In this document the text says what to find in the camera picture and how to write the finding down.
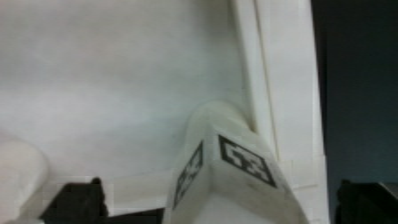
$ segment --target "white surface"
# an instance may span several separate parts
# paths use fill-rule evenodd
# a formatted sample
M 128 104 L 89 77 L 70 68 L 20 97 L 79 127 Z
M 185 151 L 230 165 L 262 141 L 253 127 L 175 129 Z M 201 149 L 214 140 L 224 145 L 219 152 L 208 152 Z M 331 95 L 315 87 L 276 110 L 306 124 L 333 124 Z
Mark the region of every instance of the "white surface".
M 0 223 L 22 215 L 24 205 L 48 177 L 47 159 L 24 142 L 0 144 Z
M 171 168 L 196 106 L 246 102 L 228 0 L 2 0 L 0 30 L 0 130 L 52 178 Z
M 249 224 L 276 224 L 271 220 L 265 220 L 263 217 L 260 217 L 251 211 L 242 209 L 240 205 L 226 197 L 223 197 L 219 194 L 212 194 L 194 224 L 231 224 L 231 222 Z
M 269 145 L 308 217 L 329 223 L 311 1 L 237 0 L 235 7 L 247 75 L 256 80 L 249 96 L 258 133 L 265 142 L 276 138 Z

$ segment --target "white object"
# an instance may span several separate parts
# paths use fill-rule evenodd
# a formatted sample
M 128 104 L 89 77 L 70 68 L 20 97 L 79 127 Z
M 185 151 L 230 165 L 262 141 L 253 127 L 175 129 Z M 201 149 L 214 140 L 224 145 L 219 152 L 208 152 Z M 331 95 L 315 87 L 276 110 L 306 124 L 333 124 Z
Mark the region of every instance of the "white object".
M 214 208 L 214 215 L 203 214 L 221 201 L 223 207 L 237 204 L 240 216 L 260 223 L 308 223 L 271 150 L 239 111 L 214 102 L 191 122 L 164 224 L 208 223 L 205 217 L 214 217 L 214 223 L 226 217 L 231 221 L 223 208 Z
M 25 203 L 45 183 L 48 164 L 41 152 L 24 142 L 0 145 L 0 223 L 18 219 Z
M 311 223 L 329 223 L 310 0 L 235 0 L 256 133 Z

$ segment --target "white wall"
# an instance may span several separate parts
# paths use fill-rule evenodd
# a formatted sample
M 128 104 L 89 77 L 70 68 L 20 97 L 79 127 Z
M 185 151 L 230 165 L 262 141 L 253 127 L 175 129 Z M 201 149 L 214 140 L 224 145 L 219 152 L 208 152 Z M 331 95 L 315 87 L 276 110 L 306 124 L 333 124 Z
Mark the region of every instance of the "white wall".
M 54 176 L 171 166 L 196 106 L 244 104 L 228 0 L 0 0 L 0 130 Z

